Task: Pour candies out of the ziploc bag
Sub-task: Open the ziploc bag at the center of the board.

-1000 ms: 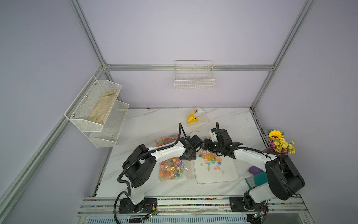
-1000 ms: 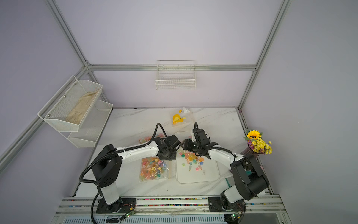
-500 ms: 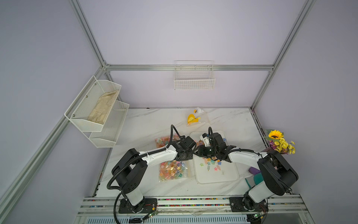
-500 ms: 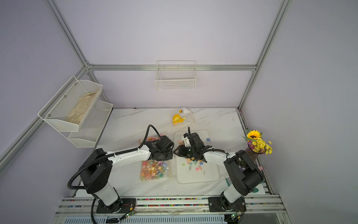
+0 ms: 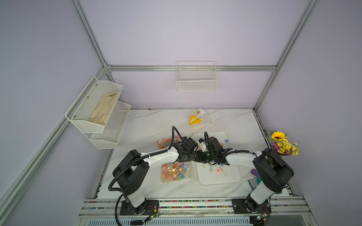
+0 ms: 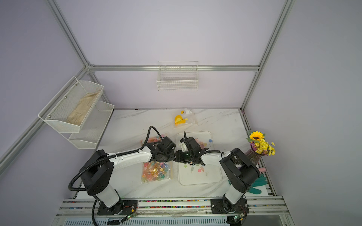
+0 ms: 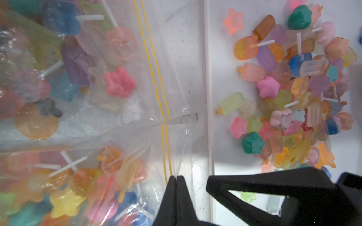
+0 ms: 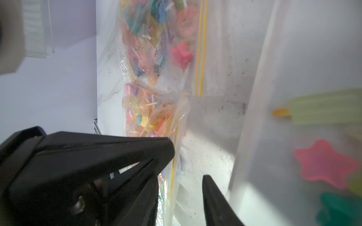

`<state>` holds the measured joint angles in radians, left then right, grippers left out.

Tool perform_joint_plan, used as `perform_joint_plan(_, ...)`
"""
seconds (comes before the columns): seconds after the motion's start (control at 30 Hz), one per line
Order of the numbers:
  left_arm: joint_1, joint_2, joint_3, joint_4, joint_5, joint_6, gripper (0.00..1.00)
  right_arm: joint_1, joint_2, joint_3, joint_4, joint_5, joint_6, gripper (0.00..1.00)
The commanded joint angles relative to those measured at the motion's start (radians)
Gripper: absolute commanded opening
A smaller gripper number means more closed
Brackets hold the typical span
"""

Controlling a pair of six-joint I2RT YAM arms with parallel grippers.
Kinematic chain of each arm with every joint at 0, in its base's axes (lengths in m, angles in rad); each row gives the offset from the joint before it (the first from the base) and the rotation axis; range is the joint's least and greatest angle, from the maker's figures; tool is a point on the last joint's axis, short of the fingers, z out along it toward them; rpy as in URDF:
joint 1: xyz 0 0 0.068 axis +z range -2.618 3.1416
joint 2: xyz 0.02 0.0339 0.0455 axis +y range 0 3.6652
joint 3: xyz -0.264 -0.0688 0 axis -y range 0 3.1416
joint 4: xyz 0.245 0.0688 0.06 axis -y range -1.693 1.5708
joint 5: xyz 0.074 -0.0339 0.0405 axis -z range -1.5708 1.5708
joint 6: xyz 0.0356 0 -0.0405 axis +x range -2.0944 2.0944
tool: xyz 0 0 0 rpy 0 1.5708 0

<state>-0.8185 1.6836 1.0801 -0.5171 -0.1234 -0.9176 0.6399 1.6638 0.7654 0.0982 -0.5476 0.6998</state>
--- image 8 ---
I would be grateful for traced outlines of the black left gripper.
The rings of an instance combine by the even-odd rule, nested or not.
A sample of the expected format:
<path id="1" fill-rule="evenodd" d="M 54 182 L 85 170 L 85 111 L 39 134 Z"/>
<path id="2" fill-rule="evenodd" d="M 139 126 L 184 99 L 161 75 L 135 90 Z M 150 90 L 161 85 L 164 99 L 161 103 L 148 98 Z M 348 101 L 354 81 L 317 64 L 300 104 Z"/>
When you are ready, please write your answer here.
<path id="1" fill-rule="evenodd" d="M 1 225 L 113 226 L 113 178 L 158 177 L 174 155 L 166 137 L 15 132 L 1 143 Z"/>

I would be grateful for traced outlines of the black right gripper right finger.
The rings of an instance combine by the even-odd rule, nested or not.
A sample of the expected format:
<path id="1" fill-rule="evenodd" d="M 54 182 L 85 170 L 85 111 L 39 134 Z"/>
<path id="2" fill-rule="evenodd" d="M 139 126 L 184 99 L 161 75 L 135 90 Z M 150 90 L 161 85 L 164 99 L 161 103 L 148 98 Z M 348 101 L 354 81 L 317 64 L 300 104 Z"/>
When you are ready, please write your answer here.
<path id="1" fill-rule="evenodd" d="M 202 192 L 207 226 L 244 226 L 210 175 L 203 176 Z"/>

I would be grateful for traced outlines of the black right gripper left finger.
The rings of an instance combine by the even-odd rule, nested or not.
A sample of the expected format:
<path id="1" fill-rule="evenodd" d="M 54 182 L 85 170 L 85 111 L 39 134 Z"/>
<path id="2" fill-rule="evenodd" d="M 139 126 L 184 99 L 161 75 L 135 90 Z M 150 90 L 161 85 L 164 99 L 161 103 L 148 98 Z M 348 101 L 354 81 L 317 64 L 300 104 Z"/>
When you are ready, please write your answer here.
<path id="1" fill-rule="evenodd" d="M 158 180 L 150 170 L 129 169 L 113 178 L 113 225 L 154 226 Z"/>

